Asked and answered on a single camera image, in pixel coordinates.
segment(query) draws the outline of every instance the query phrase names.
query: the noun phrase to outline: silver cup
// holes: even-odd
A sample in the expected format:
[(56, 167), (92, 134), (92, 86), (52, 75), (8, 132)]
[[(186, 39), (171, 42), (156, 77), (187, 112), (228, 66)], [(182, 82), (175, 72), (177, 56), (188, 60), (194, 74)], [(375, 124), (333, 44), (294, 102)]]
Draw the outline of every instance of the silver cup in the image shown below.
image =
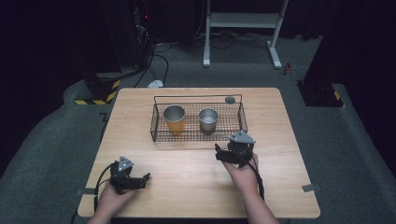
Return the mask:
[(172, 135), (181, 135), (183, 133), (185, 114), (184, 108), (180, 105), (169, 105), (163, 111), (163, 117)]
[(213, 108), (204, 108), (199, 112), (200, 131), (210, 135), (216, 131), (219, 114)]

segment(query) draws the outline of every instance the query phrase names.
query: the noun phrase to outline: forearm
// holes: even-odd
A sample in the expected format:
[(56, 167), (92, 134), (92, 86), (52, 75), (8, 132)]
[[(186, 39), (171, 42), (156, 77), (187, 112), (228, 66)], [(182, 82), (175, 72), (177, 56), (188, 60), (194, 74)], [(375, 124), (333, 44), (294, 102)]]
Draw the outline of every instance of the forearm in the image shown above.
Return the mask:
[(279, 224), (258, 192), (241, 193), (249, 224)]
[(111, 217), (102, 215), (101, 213), (96, 212), (93, 217), (88, 221), (87, 224), (108, 224), (110, 223)]

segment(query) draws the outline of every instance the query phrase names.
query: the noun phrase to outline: white desk frame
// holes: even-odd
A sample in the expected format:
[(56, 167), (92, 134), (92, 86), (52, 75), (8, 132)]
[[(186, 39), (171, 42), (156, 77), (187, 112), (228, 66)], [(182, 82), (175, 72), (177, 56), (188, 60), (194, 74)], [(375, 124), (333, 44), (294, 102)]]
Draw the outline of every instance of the white desk frame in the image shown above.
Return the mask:
[(289, 0), (283, 0), (279, 13), (218, 13), (210, 12), (210, 0), (207, 0), (204, 67), (210, 66), (210, 28), (211, 27), (242, 27), (242, 28), (272, 28), (272, 40), (267, 41), (268, 49), (276, 69), (282, 68), (282, 63), (277, 56), (275, 44), (279, 30), (285, 17)]

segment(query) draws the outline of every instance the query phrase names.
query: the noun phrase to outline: black wire basket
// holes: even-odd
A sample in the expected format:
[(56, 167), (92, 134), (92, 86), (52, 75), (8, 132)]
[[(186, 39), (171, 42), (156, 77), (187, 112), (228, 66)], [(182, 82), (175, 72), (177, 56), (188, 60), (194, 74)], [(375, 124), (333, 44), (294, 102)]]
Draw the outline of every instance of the black wire basket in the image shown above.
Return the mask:
[[(180, 105), (186, 112), (184, 130), (180, 135), (173, 135), (163, 118), (163, 111), (169, 105)], [(212, 134), (200, 131), (198, 114), (203, 108), (213, 108), (218, 112), (216, 130)], [(241, 94), (154, 96), (150, 128), (153, 142), (228, 141), (228, 136), (240, 131), (248, 132)]]

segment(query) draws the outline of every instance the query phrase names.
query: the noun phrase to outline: cup rim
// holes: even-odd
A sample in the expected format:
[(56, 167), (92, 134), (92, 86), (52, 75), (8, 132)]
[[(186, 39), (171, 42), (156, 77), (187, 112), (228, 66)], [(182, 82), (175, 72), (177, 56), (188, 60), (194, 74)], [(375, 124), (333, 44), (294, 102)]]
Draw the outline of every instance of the cup rim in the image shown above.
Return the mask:
[(218, 119), (219, 119), (219, 113), (218, 113), (218, 111), (217, 110), (215, 110), (214, 108), (212, 108), (212, 107), (206, 107), (206, 108), (203, 108), (203, 109), (201, 109), (200, 111), (199, 111), (199, 113), (198, 113), (198, 119), (201, 121), (201, 122), (204, 122), (202, 119), (201, 119), (201, 112), (203, 111), (203, 110), (207, 110), (207, 109), (210, 109), (210, 110), (213, 110), (213, 111), (215, 111), (216, 112), (216, 118), (215, 118), (215, 120), (213, 120), (213, 122), (212, 123), (215, 123), (215, 122), (217, 122), (218, 121)]
[[(169, 119), (167, 119), (167, 118), (165, 117), (165, 111), (166, 111), (166, 109), (169, 108), (169, 107), (171, 107), (171, 106), (177, 106), (177, 107), (179, 107), (179, 108), (181, 108), (181, 109), (183, 110), (183, 116), (182, 116), (180, 119), (178, 119), (178, 120), (169, 120)], [(185, 110), (184, 107), (181, 106), (181, 105), (169, 105), (169, 106), (167, 106), (167, 107), (163, 110), (163, 118), (164, 118), (166, 121), (168, 121), (168, 122), (172, 122), (172, 123), (179, 122), (179, 121), (183, 120), (185, 116), (186, 116), (186, 110)]]

